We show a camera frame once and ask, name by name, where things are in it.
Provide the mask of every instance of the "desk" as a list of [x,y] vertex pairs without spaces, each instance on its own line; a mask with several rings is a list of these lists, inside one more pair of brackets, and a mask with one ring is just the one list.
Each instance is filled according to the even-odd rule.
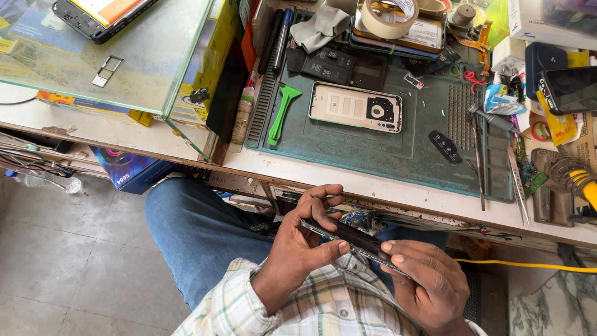
[[[0,84],[0,92],[1,101],[8,102],[25,100],[36,91]],[[51,126],[71,132],[62,134],[44,129]],[[523,227],[516,204],[487,201],[487,210],[483,212],[476,197],[246,148],[237,154],[227,152],[223,165],[216,166],[199,161],[197,152],[180,141],[165,123],[156,122],[148,128],[111,123],[33,101],[0,106],[0,127],[209,169],[212,171],[209,184],[214,188],[269,200],[274,208],[279,200],[296,201],[300,193],[311,186],[342,184],[347,202],[339,207],[341,210],[374,209],[378,215],[387,215],[398,225],[450,231],[553,253],[557,242],[569,243],[577,247],[577,253],[583,258],[597,258],[597,227],[591,224],[569,228],[533,222],[532,227]],[[195,130],[191,136],[201,137],[205,133]],[[533,208],[532,200],[528,200],[527,206]]]

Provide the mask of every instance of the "glass shelf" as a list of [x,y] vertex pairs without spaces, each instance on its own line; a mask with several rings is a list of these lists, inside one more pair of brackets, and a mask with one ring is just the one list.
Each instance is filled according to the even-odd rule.
[[[213,1],[159,0],[102,45],[66,26],[53,1],[2,1],[0,81],[167,119]],[[104,88],[91,84],[110,55],[124,61]]]

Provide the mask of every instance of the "person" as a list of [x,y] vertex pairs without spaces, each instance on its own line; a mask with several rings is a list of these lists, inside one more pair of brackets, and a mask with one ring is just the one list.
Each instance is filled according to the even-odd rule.
[[[342,191],[307,190],[272,241],[250,230],[270,217],[228,205],[203,182],[158,184],[146,199],[147,223],[192,310],[173,335],[487,336],[462,316],[469,288],[442,250],[444,233],[442,248],[404,240],[416,230],[396,225],[376,235],[393,236],[381,249],[411,280],[370,265],[344,240],[320,244],[300,225],[313,218],[335,231],[341,213],[325,210],[344,202]],[[416,232],[424,240],[434,231]]]

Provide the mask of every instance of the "phone battery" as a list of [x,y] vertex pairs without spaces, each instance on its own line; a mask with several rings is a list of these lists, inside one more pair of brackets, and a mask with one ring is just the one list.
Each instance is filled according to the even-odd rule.
[[355,56],[324,47],[307,56],[301,72],[326,82],[348,85],[355,59]]

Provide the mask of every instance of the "man's hand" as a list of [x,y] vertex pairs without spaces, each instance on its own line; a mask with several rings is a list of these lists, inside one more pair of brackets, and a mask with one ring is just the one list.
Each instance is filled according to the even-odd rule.
[[460,265],[437,246],[391,240],[381,249],[411,279],[382,266],[394,281],[396,302],[428,336],[473,335],[462,317],[469,286]]
[[331,219],[340,219],[339,212],[326,215],[325,210],[344,202],[337,195],[339,184],[320,185],[307,190],[298,200],[296,209],[288,212],[278,229],[272,250],[263,268],[251,281],[251,286],[271,316],[282,307],[290,293],[299,288],[309,273],[336,261],[350,250],[344,240],[333,240],[319,245],[319,235],[300,225],[301,219],[313,218],[328,231],[335,232]]

